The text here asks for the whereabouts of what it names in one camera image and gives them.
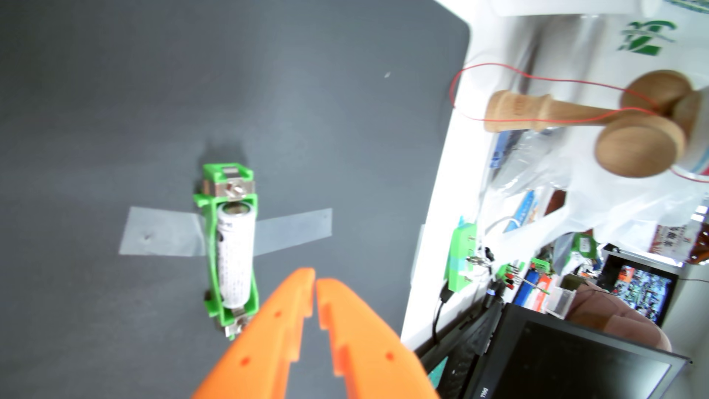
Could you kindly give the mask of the person's hand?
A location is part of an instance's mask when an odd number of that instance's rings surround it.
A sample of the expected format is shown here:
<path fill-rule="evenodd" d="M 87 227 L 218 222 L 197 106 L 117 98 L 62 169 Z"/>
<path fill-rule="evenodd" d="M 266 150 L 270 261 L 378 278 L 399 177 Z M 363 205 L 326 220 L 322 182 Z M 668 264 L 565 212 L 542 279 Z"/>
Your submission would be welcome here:
<path fill-rule="evenodd" d="M 671 342 L 660 327 L 619 297 L 590 282 L 582 283 L 576 289 L 565 320 L 672 352 Z"/>

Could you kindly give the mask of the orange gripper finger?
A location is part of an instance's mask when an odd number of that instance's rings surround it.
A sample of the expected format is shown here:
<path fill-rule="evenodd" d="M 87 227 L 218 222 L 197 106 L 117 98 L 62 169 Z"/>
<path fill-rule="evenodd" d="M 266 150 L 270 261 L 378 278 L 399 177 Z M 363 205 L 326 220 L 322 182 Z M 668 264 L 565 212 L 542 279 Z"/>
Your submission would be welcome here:
<path fill-rule="evenodd" d="M 352 289 L 320 278 L 317 306 L 348 398 L 439 398 L 419 358 Z"/>
<path fill-rule="evenodd" d="M 313 314 L 315 270 L 298 268 L 261 306 L 192 398 L 284 398 L 300 356 L 304 320 Z"/>

